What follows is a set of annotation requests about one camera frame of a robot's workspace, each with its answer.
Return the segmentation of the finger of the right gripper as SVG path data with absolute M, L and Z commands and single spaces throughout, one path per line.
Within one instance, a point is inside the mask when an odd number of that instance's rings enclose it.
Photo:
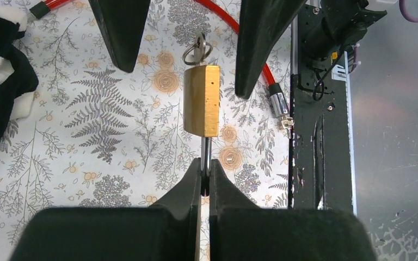
M 90 0 L 89 4 L 114 66 L 133 72 L 150 0 Z
M 235 94 L 248 100 L 274 45 L 306 0 L 242 0 Z

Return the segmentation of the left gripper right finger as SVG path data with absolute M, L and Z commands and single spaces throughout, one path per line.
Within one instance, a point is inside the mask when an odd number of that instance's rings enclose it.
M 376 260 L 364 225 L 341 210 L 267 209 L 211 162 L 212 260 Z

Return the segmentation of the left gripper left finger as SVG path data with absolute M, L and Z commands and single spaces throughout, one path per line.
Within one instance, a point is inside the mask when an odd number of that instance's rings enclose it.
M 11 260 L 198 260 L 201 160 L 149 207 L 57 207 L 36 214 Z

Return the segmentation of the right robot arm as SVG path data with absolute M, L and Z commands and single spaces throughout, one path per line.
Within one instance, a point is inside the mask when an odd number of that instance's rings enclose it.
M 131 73 L 138 56 L 149 1 L 91 1 L 90 6 L 113 64 Z M 304 1 L 242 1 L 237 40 L 235 93 L 249 99 L 268 56 Z M 304 51 L 314 59 L 352 45 L 386 15 L 368 1 L 321 1 L 323 18 L 311 30 Z

